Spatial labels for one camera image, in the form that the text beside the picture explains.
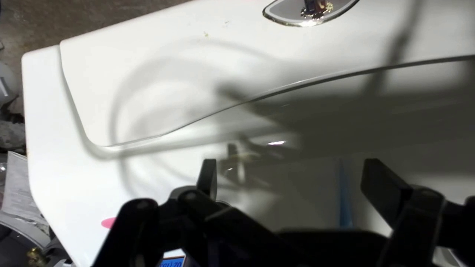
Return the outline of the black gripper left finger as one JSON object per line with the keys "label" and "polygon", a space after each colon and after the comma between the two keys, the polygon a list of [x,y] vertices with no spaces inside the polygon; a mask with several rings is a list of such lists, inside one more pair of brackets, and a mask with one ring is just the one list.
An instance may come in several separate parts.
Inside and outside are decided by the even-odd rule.
{"label": "black gripper left finger", "polygon": [[197,190],[205,193],[208,198],[216,198],[216,161],[205,159],[199,173]]}

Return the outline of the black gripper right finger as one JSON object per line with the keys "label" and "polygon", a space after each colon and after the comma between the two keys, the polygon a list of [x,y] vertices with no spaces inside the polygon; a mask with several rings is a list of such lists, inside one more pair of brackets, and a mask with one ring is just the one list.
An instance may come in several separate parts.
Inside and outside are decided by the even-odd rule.
{"label": "black gripper right finger", "polygon": [[380,159],[366,159],[360,190],[378,216],[393,227],[412,187]]}

